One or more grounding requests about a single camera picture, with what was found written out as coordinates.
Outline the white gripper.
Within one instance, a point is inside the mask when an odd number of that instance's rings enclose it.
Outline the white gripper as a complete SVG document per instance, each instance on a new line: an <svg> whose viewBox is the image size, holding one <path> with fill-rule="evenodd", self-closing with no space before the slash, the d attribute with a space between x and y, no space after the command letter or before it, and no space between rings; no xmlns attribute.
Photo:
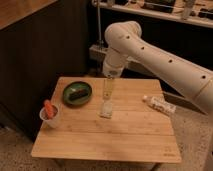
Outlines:
<svg viewBox="0 0 213 171"><path fill-rule="evenodd" d="M114 88L113 78L119 78L121 76L121 70L119 68L112 67L107 63L104 63L103 74L108 77L104 80L103 99L109 100Z"/></svg>

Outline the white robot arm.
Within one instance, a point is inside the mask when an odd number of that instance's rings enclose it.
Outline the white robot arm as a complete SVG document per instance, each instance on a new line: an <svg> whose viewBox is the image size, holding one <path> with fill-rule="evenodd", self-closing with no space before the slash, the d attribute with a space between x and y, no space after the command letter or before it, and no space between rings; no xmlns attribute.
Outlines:
<svg viewBox="0 0 213 171"><path fill-rule="evenodd" d="M132 57L202 112L213 115L213 71L145 42L141 34L136 21L116 22L106 28L103 74L119 78L127 58Z"/></svg>

